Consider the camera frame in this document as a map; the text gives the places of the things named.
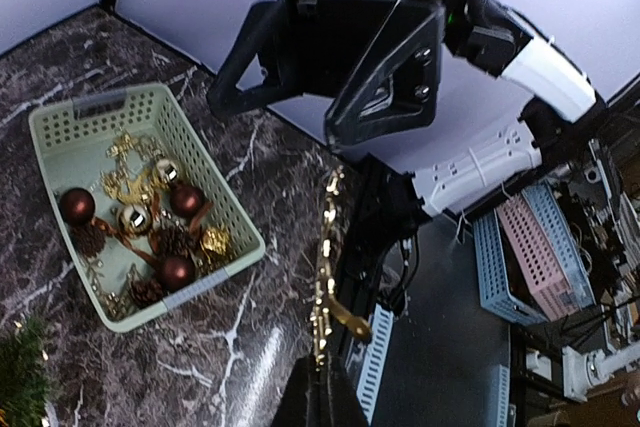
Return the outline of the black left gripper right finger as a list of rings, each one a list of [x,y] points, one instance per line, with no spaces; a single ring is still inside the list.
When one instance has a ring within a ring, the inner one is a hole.
[[[356,391],[340,360],[329,356],[322,368],[322,425],[367,427]]]

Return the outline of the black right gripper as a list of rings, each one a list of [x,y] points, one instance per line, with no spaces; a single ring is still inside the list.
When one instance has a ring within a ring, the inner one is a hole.
[[[235,116],[303,94],[337,95],[324,121],[330,147],[428,127],[436,116],[444,33],[438,0],[259,1],[207,102],[213,115]],[[241,90],[253,60],[266,75]]]

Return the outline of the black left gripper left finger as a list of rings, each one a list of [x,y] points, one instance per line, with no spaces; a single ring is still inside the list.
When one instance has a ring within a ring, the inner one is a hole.
[[[320,425],[318,372],[315,358],[308,355],[295,362],[272,420],[272,427]]]

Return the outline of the gold merry christmas sign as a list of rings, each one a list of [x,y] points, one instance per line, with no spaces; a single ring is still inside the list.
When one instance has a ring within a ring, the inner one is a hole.
[[[310,313],[315,370],[320,372],[329,363],[328,339],[335,319],[359,341],[370,343],[373,332],[370,323],[354,315],[337,298],[335,270],[341,256],[347,229],[340,225],[346,201],[347,175],[344,166],[335,167],[322,190],[320,237],[315,262],[314,303]]]

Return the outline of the beige perforated plastic basket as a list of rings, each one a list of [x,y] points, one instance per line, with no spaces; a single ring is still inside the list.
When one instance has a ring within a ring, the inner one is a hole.
[[[264,256],[167,86],[43,106],[29,127],[64,242],[109,330],[134,330]]]

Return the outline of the small green christmas tree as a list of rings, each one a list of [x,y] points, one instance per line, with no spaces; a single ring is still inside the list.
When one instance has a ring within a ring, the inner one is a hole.
[[[30,317],[1,333],[1,425],[48,426],[51,393],[44,355],[45,327]]]

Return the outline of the large brown pine cone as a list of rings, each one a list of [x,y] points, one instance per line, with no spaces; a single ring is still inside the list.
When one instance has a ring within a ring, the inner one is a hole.
[[[70,232],[71,242],[75,250],[87,258],[94,258],[106,245],[106,238],[111,234],[111,227],[95,221],[82,226],[72,227]]]

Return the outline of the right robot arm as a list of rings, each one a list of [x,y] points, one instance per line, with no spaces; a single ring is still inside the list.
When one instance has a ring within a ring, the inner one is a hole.
[[[355,241],[495,205],[568,159],[606,108],[554,40],[499,0],[260,0],[207,93],[221,119],[323,98],[324,145],[392,171]]]

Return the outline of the gold bauble ornament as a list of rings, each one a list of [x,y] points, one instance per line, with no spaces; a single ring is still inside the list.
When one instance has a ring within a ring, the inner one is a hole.
[[[154,166],[157,181],[166,186],[174,185],[180,179],[180,171],[176,162],[171,159],[159,159]]]
[[[152,226],[152,216],[148,208],[142,204],[125,204],[118,212],[119,230],[128,237],[145,235]]]

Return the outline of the blue perforated plastic basket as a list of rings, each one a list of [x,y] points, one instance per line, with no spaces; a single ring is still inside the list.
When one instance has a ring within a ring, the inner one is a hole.
[[[473,224],[481,306],[511,324],[552,322],[596,299],[578,242],[547,183]]]

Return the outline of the pink perforated plastic basket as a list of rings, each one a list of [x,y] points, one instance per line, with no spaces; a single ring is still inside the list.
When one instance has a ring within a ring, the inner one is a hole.
[[[496,209],[529,293],[549,321],[579,310],[554,247],[522,195]]]

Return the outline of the black front table rail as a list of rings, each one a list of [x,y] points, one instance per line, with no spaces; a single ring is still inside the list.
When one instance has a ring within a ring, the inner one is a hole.
[[[336,298],[352,314],[369,319],[373,312],[379,278],[379,255],[373,245],[376,215],[380,213],[379,190],[386,167],[368,155],[347,165],[338,200],[342,208],[338,225],[342,230],[342,249],[334,278]]]

